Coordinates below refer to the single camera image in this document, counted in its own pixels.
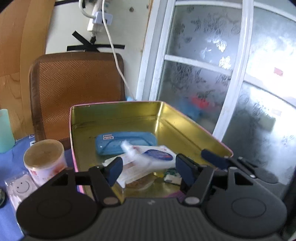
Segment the small green white packet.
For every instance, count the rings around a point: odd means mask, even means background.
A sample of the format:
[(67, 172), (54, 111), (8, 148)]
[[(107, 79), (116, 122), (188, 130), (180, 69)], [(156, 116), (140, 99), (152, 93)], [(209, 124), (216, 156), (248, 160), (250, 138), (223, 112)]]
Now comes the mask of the small green white packet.
[(170, 168), (165, 171), (164, 182), (180, 186), (181, 181), (182, 177), (175, 168)]

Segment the white food can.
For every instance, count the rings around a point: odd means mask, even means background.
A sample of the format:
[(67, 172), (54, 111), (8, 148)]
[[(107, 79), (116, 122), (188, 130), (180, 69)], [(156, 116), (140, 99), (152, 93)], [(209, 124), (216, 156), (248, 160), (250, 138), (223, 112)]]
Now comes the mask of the white food can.
[(42, 140), (26, 150), (23, 162), (38, 186), (67, 168), (64, 146), (57, 140)]

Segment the blue patterned tablecloth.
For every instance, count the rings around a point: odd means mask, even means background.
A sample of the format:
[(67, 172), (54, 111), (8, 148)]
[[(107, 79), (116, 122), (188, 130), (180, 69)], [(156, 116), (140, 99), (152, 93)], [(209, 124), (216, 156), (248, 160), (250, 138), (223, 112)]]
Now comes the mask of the blue patterned tablecloth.
[(71, 152), (57, 140), (35, 142), (34, 135), (1, 153), (1, 240), (23, 237), (16, 221), (19, 204), (66, 167), (73, 167)]

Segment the white wet wipes pack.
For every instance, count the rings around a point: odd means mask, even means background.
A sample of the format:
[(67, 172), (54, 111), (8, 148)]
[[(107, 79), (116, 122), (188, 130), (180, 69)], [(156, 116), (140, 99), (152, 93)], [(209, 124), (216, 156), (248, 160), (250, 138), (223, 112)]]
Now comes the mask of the white wet wipes pack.
[(176, 154), (165, 146), (135, 146), (128, 141), (121, 144), (122, 160), (134, 161), (142, 168), (154, 173), (176, 166)]

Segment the mint green plastic cup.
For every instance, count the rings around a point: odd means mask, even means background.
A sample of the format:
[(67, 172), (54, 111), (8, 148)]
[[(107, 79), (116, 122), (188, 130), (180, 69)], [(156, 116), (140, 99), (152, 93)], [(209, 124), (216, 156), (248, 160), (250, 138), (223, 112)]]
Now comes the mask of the mint green plastic cup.
[(0, 152), (9, 151), (15, 144), (7, 109), (0, 110)]

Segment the blue plastic case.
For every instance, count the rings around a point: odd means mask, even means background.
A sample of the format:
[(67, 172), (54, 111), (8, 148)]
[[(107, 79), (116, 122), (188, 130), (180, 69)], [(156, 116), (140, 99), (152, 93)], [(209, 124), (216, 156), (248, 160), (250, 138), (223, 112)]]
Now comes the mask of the blue plastic case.
[(123, 153), (121, 143), (128, 141), (136, 146), (156, 146), (157, 138), (150, 132), (112, 132), (97, 135), (95, 150), (100, 156), (120, 155)]

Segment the white power adapter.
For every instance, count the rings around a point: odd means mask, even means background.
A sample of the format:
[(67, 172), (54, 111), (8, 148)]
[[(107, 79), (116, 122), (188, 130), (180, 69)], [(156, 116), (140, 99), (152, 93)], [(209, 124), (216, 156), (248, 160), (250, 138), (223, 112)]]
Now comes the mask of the white power adapter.
[[(89, 20), (87, 30), (92, 35), (96, 35), (104, 30), (103, 15), (102, 11), (97, 11), (95, 14), (95, 19)], [(104, 13), (104, 19), (108, 26), (111, 25), (113, 20), (113, 15), (109, 13)]]

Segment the pink biscuit tin box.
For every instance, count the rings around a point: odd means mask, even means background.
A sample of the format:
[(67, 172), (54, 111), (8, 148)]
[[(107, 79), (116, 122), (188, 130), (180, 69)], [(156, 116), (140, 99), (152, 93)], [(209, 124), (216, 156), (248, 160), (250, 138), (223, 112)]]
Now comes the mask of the pink biscuit tin box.
[(104, 162), (95, 150), (97, 135), (112, 132), (149, 132), (158, 145), (206, 165), (200, 152), (219, 156), (233, 152), (196, 122), (163, 101), (121, 101), (75, 105), (70, 109), (70, 141), (75, 171)]

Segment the smiley face packet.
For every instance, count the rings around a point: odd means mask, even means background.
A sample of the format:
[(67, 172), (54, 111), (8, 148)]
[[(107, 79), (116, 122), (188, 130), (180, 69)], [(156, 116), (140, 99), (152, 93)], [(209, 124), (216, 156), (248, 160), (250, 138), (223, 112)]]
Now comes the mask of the smiley face packet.
[(37, 190), (37, 185), (27, 172), (4, 181), (10, 203), (16, 212), (20, 203)]

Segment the clear snack packet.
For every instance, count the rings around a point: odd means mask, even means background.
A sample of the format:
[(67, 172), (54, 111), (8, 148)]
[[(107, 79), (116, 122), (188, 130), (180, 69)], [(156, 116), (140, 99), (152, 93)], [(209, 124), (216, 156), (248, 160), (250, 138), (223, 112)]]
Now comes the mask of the clear snack packet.
[(134, 161), (123, 160), (123, 169), (116, 182), (123, 189), (145, 190), (154, 183), (156, 178), (152, 172)]

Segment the white framed glass door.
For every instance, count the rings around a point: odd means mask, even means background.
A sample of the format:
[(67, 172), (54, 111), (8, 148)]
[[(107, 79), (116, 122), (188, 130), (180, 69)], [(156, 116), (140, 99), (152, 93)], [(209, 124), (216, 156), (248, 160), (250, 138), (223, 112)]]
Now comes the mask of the white framed glass door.
[(295, 1), (153, 1), (137, 100), (175, 107), (278, 178), (295, 172)]

